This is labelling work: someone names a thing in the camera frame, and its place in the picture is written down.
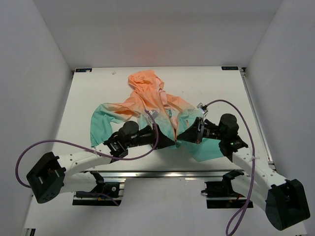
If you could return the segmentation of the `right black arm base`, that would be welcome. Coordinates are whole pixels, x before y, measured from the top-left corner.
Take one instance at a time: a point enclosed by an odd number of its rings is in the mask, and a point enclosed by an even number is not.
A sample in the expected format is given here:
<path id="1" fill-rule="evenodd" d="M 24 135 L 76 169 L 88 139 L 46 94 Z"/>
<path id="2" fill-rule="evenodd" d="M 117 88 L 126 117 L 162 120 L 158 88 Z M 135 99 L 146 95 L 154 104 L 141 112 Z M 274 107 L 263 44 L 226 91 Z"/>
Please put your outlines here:
<path id="1" fill-rule="evenodd" d="M 246 203 L 246 197 L 232 190 L 231 181 L 243 176 L 240 170 L 233 170 L 224 174 L 219 181 L 205 182 L 205 189 L 201 195 L 206 197 L 207 209 L 240 209 Z"/>

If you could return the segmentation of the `teal and peach jacket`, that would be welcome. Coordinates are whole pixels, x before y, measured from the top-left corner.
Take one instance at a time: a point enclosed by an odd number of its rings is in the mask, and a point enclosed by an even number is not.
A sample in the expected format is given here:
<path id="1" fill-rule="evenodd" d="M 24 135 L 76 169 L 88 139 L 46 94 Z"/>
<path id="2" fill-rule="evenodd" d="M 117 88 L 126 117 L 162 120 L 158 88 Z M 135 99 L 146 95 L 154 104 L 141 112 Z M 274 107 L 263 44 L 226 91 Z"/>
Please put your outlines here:
<path id="1" fill-rule="evenodd" d="M 169 149 L 183 148 L 197 161 L 222 157 L 218 140 L 204 139 L 200 144 L 178 140 L 190 128 L 201 112 L 184 99 L 164 91 L 164 82 L 151 70 L 140 71 L 128 77 L 133 88 L 123 103 L 103 103 L 91 118 L 90 140 L 93 147 L 108 140 L 113 133 L 112 124 L 136 118 L 142 129 L 152 122 L 150 112 L 163 135 L 173 144 Z"/>

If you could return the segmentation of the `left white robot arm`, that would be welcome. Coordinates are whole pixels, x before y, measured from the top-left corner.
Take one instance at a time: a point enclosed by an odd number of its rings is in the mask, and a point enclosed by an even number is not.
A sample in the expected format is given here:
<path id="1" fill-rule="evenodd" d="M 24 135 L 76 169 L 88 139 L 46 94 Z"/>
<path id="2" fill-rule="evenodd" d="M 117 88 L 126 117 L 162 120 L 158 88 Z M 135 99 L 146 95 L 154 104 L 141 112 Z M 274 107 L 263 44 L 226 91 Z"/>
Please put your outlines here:
<path id="1" fill-rule="evenodd" d="M 81 190 L 99 196 L 104 190 L 102 177 L 91 168 L 123 160 L 128 149 L 150 145 L 152 149 L 173 146 L 158 126 L 140 129 L 134 121 L 127 121 L 107 141 L 91 151 L 56 156 L 44 154 L 27 174 L 27 180 L 39 204 L 47 203 L 60 193 Z"/>

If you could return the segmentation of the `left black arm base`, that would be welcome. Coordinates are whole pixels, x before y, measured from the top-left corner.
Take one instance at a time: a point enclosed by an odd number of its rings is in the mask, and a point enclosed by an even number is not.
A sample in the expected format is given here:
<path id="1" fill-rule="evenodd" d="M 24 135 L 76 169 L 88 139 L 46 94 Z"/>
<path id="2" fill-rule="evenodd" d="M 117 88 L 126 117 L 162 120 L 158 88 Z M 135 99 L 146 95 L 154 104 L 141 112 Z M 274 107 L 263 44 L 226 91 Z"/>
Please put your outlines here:
<path id="1" fill-rule="evenodd" d="M 79 177 L 72 204 L 74 206 L 118 207 L 124 195 L 125 180 L 104 178 L 97 171 L 76 175 Z"/>

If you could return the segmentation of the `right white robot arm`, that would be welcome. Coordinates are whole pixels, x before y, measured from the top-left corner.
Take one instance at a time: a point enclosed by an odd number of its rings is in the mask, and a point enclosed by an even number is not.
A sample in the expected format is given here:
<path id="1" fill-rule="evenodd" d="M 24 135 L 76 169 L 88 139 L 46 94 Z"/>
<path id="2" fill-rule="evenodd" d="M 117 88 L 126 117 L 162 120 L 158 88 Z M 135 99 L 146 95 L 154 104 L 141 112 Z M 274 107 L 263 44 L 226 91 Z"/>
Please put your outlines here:
<path id="1" fill-rule="evenodd" d="M 223 156 L 240 167 L 222 177 L 222 190 L 228 196 L 241 194 L 259 206 L 279 231 L 310 218 L 303 184 L 288 180 L 260 159 L 238 135 L 237 118 L 224 114 L 218 125 L 196 118 L 193 125 L 178 136 L 179 140 L 200 144 L 203 139 L 219 140 Z"/>

